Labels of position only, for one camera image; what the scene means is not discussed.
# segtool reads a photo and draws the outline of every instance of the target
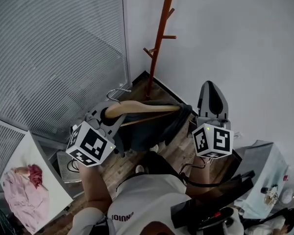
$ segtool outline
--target person's leg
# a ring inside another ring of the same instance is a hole
[[[147,169],[148,174],[171,174],[183,181],[172,166],[154,151],[147,152],[141,165]]]

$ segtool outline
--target shirt sleeve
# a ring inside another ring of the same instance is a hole
[[[68,235],[90,235],[97,225],[103,226],[106,217],[97,208],[88,207],[73,218],[73,226]]]

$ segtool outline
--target white box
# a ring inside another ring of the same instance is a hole
[[[116,146],[87,122],[73,131],[66,153],[86,167],[101,164]]]
[[[204,123],[192,135],[199,157],[218,159],[232,154],[233,131]]]

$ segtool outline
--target person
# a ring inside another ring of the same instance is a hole
[[[117,188],[112,201],[98,169],[79,163],[86,208],[75,215],[69,235],[187,235],[186,227],[175,229],[171,206],[207,192],[208,188],[185,186],[179,174],[154,151],[147,152],[141,172]],[[210,182],[210,163],[195,156],[189,180]]]

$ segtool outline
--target white t-shirt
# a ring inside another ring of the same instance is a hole
[[[139,235],[150,222],[159,221],[176,235],[188,235],[186,227],[175,229],[171,220],[171,207],[191,199],[185,190],[173,175],[140,175],[126,180],[108,210],[108,234]],[[85,208],[75,215],[68,235],[89,235],[104,219],[100,210]]]

